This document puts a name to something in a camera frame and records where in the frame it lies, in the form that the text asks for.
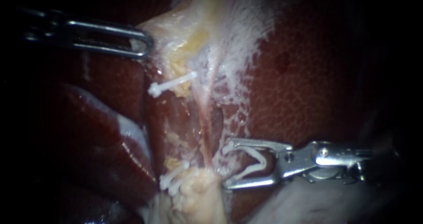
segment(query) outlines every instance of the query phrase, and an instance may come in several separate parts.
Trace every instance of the white plastic clip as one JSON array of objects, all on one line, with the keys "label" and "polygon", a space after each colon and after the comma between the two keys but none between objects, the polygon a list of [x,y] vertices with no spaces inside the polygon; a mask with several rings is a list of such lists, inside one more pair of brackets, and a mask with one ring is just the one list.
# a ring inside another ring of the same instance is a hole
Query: white plastic clip
[{"label": "white plastic clip", "polygon": [[194,79],[197,77],[197,72],[193,71],[189,74],[186,74],[184,76],[181,76],[177,79],[168,81],[168,82],[164,82],[162,84],[158,84],[156,82],[152,83],[150,85],[150,88],[148,89],[148,93],[153,97],[153,98],[157,98],[158,96],[160,96],[162,94],[162,92],[169,90],[170,88],[173,88],[181,83],[184,83],[186,81],[189,81],[191,79]]}]

